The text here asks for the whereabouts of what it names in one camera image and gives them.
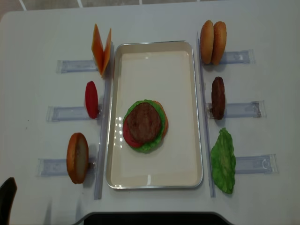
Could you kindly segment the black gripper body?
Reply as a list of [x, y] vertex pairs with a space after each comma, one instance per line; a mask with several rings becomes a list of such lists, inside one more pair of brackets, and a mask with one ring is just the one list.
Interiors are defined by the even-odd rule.
[[17, 192], [14, 177], [8, 178], [0, 187], [0, 224], [8, 225], [10, 213]]

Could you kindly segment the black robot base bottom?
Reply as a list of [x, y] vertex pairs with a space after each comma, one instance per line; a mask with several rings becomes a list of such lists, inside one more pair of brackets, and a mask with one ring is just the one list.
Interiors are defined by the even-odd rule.
[[221, 216], [192, 212], [96, 213], [87, 216], [82, 225], [228, 225]]

